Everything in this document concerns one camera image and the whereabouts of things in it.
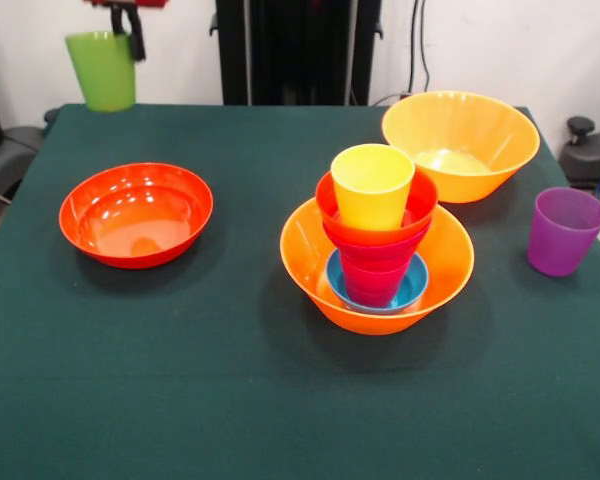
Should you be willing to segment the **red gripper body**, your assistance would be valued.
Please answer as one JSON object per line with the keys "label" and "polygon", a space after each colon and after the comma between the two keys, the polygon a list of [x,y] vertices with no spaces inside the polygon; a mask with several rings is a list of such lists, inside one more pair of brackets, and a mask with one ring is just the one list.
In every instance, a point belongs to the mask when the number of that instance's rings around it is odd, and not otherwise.
{"label": "red gripper body", "polygon": [[136,6],[139,8],[158,8],[162,9],[166,6],[169,0],[84,0],[93,6]]}

